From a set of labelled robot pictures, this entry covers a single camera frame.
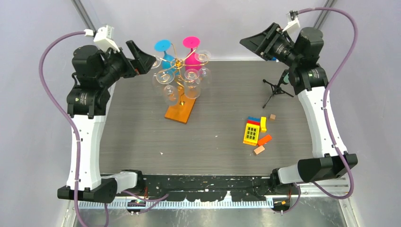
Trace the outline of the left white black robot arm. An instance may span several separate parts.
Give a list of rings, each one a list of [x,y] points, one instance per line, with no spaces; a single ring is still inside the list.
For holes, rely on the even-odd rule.
[[[122,191],[139,196],[145,190],[139,170],[101,176],[99,168],[110,89],[121,78],[147,74],[156,61],[132,40],[126,44],[133,55],[131,59],[120,50],[102,51],[94,45],[82,46],[73,53],[74,86],[66,98],[67,118],[73,122],[73,145],[70,174],[66,184],[57,190],[59,199],[110,203]]]

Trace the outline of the clear tall wine glass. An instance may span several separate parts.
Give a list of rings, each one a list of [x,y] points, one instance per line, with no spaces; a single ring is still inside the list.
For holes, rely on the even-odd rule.
[[[159,56],[157,56],[157,55],[154,55],[154,56],[155,56],[155,58],[156,58],[156,62],[154,63],[152,69],[157,69],[157,68],[161,65],[162,60],[161,60],[161,58],[160,58]],[[156,70],[155,73],[153,74],[152,86],[153,86],[153,89],[154,89],[154,91],[156,92],[156,94],[160,96],[160,95],[162,95],[162,90],[163,90],[163,88],[164,88],[164,85],[158,83],[157,80],[156,80],[156,74],[157,74],[159,71],[160,71],[160,70]]]

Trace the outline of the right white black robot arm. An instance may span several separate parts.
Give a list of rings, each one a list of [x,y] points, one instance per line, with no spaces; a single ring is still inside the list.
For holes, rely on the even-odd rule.
[[[266,61],[277,59],[287,65],[282,76],[288,77],[303,107],[312,138],[312,158],[274,169],[270,189],[282,194],[290,183],[336,179],[353,168],[358,163],[357,156],[349,154],[341,140],[326,91],[328,77],[318,64],[323,33],[305,27],[293,41],[279,24],[272,23],[263,32],[241,39],[240,44]]]

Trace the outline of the clear stemless wine glass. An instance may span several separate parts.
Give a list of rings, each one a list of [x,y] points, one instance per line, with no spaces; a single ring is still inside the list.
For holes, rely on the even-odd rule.
[[[199,71],[188,69],[184,74],[184,94],[189,99],[196,99],[201,94],[201,80]]]

